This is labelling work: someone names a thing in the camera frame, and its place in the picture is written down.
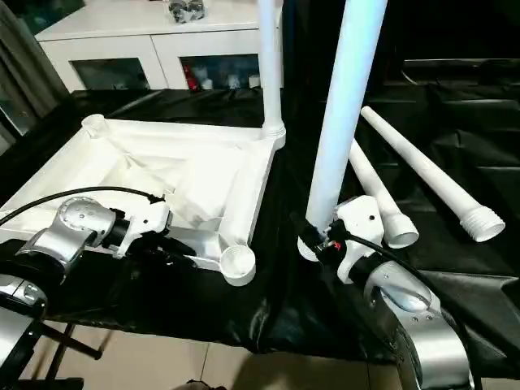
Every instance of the black tablecloth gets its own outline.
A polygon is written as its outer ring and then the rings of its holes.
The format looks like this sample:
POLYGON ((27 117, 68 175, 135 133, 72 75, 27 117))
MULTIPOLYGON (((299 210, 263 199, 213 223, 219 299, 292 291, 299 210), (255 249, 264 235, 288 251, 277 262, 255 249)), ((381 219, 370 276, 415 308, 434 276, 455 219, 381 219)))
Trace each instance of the black tablecloth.
MULTIPOLYGON (((457 217, 360 119, 357 140, 420 238, 396 254, 420 269, 457 303, 467 323, 481 375, 518 377, 520 358, 520 89, 387 87, 366 98, 384 118, 445 169, 506 229, 477 244, 457 217)), ((287 144, 271 168, 252 248, 257 274, 233 288, 215 272, 165 271, 145 258, 115 260, 86 253, 53 297, 48 318, 127 332, 154 333, 387 362, 392 355, 369 332, 371 315, 359 291, 324 283, 303 260, 288 215, 305 213, 324 103, 284 93, 287 144)), ((0 202, 6 201, 93 113, 107 118, 260 127, 256 90, 107 91, 74 93, 1 158, 0 202)), ((361 194, 347 169, 340 200, 361 194)), ((0 256, 20 247, 0 245, 0 256)))

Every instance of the glass cabinet door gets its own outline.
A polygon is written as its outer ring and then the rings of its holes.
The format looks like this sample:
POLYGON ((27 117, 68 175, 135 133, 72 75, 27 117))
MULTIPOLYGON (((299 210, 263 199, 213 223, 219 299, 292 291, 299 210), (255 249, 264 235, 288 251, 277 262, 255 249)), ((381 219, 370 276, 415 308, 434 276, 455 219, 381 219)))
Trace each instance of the glass cabinet door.
POLYGON ((71 61, 86 89, 150 89, 138 58, 71 61))
POLYGON ((164 89, 167 82, 150 36, 42 41, 67 89, 164 89))
POLYGON ((172 89, 260 86, 259 30, 163 34, 152 40, 172 89))
POLYGON ((260 86, 256 54, 181 57, 188 88, 237 89, 260 86))

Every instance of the black surface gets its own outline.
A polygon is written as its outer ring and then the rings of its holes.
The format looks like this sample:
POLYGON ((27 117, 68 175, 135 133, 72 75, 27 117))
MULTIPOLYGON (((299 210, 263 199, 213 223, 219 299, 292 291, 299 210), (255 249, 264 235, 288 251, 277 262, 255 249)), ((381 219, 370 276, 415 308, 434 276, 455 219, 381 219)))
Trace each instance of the black surface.
MULTIPOLYGON (((519 377, 517 241, 520 235, 520 89, 396 87, 367 98, 418 148, 506 222, 477 244, 456 216, 363 120, 357 140, 421 237, 396 254, 423 270, 469 325, 483 376, 519 377)), ((86 253, 51 299, 50 319, 128 332, 386 362, 358 290, 321 277, 297 252, 292 211, 305 213, 324 105, 284 94, 287 144, 272 165, 253 238, 257 274, 233 288, 221 275, 158 269, 146 258, 121 262, 86 253)), ((259 127, 258 91, 75 93, 0 158, 0 201, 7 200, 79 128, 86 115, 259 127)), ((340 201, 361 194, 347 170, 340 201)), ((12 254, 20 243, 0 245, 12 254)))

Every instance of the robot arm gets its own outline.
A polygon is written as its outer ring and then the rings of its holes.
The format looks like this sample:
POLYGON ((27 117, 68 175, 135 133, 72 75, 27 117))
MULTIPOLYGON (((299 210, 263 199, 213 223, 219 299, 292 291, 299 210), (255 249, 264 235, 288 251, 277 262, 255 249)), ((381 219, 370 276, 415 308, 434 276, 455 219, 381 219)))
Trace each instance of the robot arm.
POLYGON ((440 299, 397 262, 369 258, 374 250, 366 244, 380 246, 384 233, 373 198, 339 205, 336 217, 325 232, 297 220, 299 236, 318 260, 339 263, 336 274, 343 283, 362 289, 379 328, 392 340, 403 389, 474 388, 466 350, 442 315, 440 299))
POLYGON ((36 233, 16 255, 0 264, 0 300, 22 309, 45 306, 45 291, 59 286, 80 261, 85 247, 103 246, 115 258, 136 250, 167 249, 165 259, 195 252, 166 238, 171 212, 164 201, 124 218, 88 197, 73 197, 58 209, 52 224, 36 233))

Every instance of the white tube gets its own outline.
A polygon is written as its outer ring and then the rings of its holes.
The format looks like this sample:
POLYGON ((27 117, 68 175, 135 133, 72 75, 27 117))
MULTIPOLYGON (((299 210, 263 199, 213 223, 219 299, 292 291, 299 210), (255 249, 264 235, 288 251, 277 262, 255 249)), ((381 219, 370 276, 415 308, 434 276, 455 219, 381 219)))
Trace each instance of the white tube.
POLYGON ((258 55, 263 91, 263 138, 276 138, 276 149, 285 145, 280 103, 281 62, 276 39, 275 0, 258 0, 261 49, 258 55))
POLYGON ((414 223, 401 213, 356 140, 352 141, 349 161, 366 195, 374 197, 377 202, 384 226, 383 238, 388 246, 397 249, 412 245, 419 238, 414 223))
POLYGON ((452 209, 471 238, 482 242, 504 230, 504 221, 493 210, 478 203, 374 110, 363 107, 361 115, 452 209))
MULTIPOLYGON (((305 214, 321 231, 332 221, 332 212, 340 196, 386 5, 386 0, 348 0, 344 6, 305 214)), ((300 241, 298 249, 303 257, 314 259, 312 252, 300 241)))

